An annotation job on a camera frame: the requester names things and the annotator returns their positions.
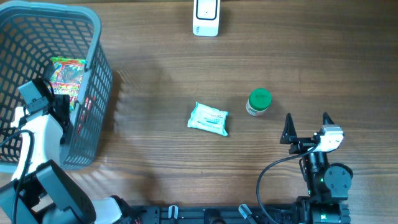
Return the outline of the teal wet wipes pack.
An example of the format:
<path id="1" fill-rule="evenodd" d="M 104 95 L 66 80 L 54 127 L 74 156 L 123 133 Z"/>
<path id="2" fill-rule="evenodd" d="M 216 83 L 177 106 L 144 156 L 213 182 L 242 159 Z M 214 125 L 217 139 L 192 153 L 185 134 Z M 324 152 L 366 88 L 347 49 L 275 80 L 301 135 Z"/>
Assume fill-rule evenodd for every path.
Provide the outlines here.
<path id="1" fill-rule="evenodd" d="M 226 119 L 229 113 L 196 102 L 187 122 L 188 128 L 201 129 L 211 133 L 227 136 Z"/>

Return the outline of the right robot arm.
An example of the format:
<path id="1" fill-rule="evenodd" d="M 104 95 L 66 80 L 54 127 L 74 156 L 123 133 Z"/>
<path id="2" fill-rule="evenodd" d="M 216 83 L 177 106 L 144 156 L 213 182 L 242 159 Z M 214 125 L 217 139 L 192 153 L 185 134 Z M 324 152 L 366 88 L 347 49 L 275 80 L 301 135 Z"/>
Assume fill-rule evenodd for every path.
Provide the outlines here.
<path id="1" fill-rule="evenodd" d="M 351 222 L 349 208 L 343 202 L 348 199 L 353 171 L 342 163 L 331 164 L 327 158 L 339 148 L 344 136 L 342 128 L 323 113 L 320 130 L 310 138 L 300 138 L 291 114 L 286 115 L 280 143 L 290 145 L 290 155 L 300 156 L 300 171 L 308 189 L 308 196 L 299 196 L 294 203 L 297 223 Z"/>

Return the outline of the Haribo gummy candy bag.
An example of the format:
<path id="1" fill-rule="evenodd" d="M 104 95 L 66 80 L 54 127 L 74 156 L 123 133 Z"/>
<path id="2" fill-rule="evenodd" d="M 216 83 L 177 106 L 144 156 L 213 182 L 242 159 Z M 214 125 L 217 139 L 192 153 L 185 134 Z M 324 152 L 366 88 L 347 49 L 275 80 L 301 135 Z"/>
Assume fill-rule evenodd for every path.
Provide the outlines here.
<path id="1" fill-rule="evenodd" d="M 70 97 L 69 108 L 72 112 L 80 91 L 86 60 L 52 57 L 51 61 L 55 69 L 50 78 L 54 93 Z"/>

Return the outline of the green lid jar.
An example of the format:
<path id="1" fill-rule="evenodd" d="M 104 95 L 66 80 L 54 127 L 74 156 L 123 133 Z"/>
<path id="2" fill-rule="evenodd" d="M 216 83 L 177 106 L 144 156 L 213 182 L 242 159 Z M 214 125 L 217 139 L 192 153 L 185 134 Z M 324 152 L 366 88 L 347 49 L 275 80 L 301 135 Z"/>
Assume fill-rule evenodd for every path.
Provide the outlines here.
<path id="1" fill-rule="evenodd" d="M 246 111 L 251 116 L 262 116 L 272 103 L 271 93 L 264 88 L 251 92 L 246 103 Z"/>

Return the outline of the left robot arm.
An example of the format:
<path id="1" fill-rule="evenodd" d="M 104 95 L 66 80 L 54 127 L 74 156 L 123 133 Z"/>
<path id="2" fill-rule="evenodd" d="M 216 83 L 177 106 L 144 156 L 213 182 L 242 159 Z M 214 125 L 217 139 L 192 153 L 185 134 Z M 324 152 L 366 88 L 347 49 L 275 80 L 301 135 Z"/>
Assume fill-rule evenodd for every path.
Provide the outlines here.
<path id="1" fill-rule="evenodd" d="M 121 198 L 90 200 L 59 166 L 60 140 L 69 122 L 68 95 L 55 95 L 50 83 L 35 78 L 19 87 L 25 106 L 16 109 L 15 133 L 22 137 L 19 163 L 1 187 L 1 208 L 12 223 L 130 223 Z"/>

